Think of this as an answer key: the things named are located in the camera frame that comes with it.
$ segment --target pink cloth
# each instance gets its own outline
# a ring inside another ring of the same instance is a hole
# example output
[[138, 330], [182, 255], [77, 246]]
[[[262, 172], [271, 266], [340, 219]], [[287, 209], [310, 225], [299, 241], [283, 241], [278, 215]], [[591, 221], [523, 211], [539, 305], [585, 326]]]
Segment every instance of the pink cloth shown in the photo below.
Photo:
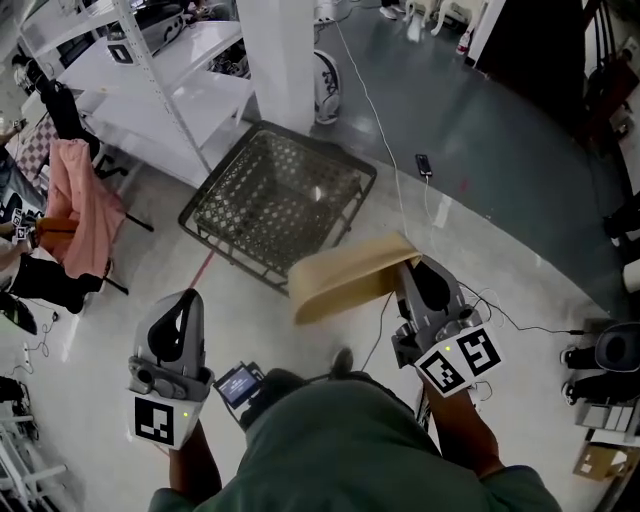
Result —
[[82, 140], [51, 144], [46, 217], [78, 221], [72, 240], [47, 248], [69, 277], [104, 276], [111, 245], [125, 213], [120, 199], [93, 172], [89, 145]]

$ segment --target cardboard box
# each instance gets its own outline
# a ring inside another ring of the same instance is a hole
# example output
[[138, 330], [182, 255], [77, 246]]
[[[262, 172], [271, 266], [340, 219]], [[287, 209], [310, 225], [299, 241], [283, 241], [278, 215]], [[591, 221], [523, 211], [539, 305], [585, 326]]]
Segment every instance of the cardboard box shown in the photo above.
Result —
[[573, 474], [603, 482], [633, 471], [639, 461], [638, 448], [586, 443]]

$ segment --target green shirt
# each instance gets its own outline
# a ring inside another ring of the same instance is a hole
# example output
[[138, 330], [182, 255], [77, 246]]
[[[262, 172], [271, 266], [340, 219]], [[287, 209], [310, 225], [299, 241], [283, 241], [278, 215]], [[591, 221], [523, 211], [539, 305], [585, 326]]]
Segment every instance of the green shirt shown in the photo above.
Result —
[[169, 489], [150, 512], [560, 511], [531, 468], [482, 480], [445, 461], [410, 411], [356, 381], [284, 398], [247, 433], [236, 477], [194, 507]]

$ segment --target white floor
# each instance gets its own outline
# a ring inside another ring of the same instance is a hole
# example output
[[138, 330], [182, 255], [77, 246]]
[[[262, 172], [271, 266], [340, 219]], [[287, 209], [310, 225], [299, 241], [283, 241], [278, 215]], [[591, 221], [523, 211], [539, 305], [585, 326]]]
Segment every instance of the white floor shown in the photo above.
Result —
[[[378, 180], [344, 243], [402, 230], [392, 170], [378, 168]], [[411, 241], [475, 290], [495, 290], [520, 325], [580, 328], [584, 318], [604, 316], [535, 253], [455, 201], [447, 209], [448, 198], [434, 190], [428, 191], [428, 203], [441, 227], [430, 236], [424, 183], [404, 174], [399, 178]], [[153, 491], [168, 483], [167, 456], [151, 444], [132, 441], [127, 433], [127, 358], [141, 315], [154, 301], [189, 286], [209, 254], [177, 224], [193, 193], [156, 171], [138, 176], [125, 200], [156, 232], [126, 222], [119, 237], [116, 277], [131, 295], [107, 287], [80, 319], [61, 312], [47, 339], [50, 357], [34, 352], [34, 374], [16, 372], [31, 391], [43, 450], [52, 463], [68, 465], [62, 479], [67, 491], [58, 496], [65, 510], [144, 511]], [[206, 305], [208, 363], [219, 376], [240, 360], [255, 361], [265, 371], [283, 367], [314, 376], [326, 371], [341, 345], [351, 346], [356, 365], [362, 365], [378, 336], [384, 300], [300, 329], [292, 325], [285, 297], [222, 258], [213, 257], [196, 288]], [[487, 298], [497, 300], [491, 292]], [[51, 311], [29, 306], [39, 323], [50, 319]], [[411, 370], [398, 370], [389, 341], [400, 322], [397, 315], [392, 300], [367, 370], [413, 404], [417, 378]], [[574, 426], [576, 411], [559, 393], [567, 370], [558, 353], [577, 340], [517, 332], [499, 313], [493, 319], [507, 364], [491, 375], [493, 396], [483, 403], [481, 415], [498, 438], [504, 463], [534, 467], [565, 512], [592, 510], [606, 486], [572, 475], [586, 430]], [[2, 372], [20, 362], [23, 341], [35, 346], [41, 338], [24, 335], [6, 321], [0, 322], [0, 333]], [[215, 394], [202, 420], [227, 482], [242, 457], [243, 435]]]

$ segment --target white stand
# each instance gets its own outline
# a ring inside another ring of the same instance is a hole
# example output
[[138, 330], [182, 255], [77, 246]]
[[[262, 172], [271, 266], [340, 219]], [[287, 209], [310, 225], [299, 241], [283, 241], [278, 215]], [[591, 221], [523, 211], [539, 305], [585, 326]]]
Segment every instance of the white stand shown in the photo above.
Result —
[[313, 8], [313, 0], [238, 0], [262, 119], [303, 135], [314, 120]]

